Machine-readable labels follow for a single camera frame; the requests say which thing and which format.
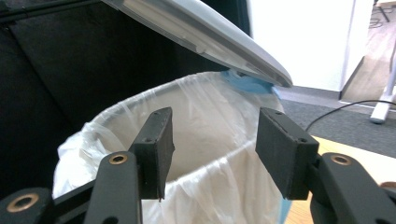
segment trash bag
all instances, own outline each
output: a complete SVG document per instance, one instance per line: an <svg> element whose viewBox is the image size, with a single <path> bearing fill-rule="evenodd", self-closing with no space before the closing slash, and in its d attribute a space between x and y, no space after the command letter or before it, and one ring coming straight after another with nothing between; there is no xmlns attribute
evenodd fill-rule
<svg viewBox="0 0 396 224"><path fill-rule="evenodd" d="M168 106L176 150L165 199L142 201L144 223L281 222L281 194L255 146L260 107L283 108L271 84L233 71L183 77L100 113L58 148L53 197L94 180L100 160L128 150L149 114Z"/></svg>

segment gray carpet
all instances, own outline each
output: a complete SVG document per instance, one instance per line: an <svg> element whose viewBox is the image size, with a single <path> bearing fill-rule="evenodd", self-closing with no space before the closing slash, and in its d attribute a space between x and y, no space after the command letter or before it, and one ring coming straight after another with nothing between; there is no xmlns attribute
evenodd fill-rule
<svg viewBox="0 0 396 224"><path fill-rule="evenodd" d="M333 108L282 100L285 113L305 129L311 121ZM311 127L311 135L352 147L366 149L396 158L396 120L387 119L382 125L371 123L366 114L337 111Z"/></svg>

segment black backdrop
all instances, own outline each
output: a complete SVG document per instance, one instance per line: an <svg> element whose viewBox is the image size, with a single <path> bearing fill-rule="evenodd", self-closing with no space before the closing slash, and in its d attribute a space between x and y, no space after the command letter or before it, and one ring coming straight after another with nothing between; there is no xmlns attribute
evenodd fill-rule
<svg viewBox="0 0 396 224"><path fill-rule="evenodd" d="M249 33L246 0L204 2ZM57 147L105 108L188 74L223 69L104 3L3 26L0 199L51 188Z"/></svg>

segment trash can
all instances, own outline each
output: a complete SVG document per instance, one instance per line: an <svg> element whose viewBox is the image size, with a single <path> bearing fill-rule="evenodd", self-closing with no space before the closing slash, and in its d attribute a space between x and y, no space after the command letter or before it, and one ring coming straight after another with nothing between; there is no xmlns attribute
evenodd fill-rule
<svg viewBox="0 0 396 224"><path fill-rule="evenodd" d="M260 107L283 110L273 84L289 87L287 71L200 1L108 3L233 70L183 77L100 113L58 148L53 197L94 180L105 155L128 150L149 114L171 106L176 150L165 200L142 201L144 223L282 222L290 204L255 146Z"/></svg>

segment gray lid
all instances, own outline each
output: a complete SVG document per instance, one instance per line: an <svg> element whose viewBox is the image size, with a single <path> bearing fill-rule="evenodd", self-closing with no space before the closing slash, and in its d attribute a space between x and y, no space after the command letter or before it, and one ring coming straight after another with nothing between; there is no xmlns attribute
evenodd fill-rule
<svg viewBox="0 0 396 224"><path fill-rule="evenodd" d="M290 75L253 39L199 0L104 0L203 57L278 86Z"/></svg>

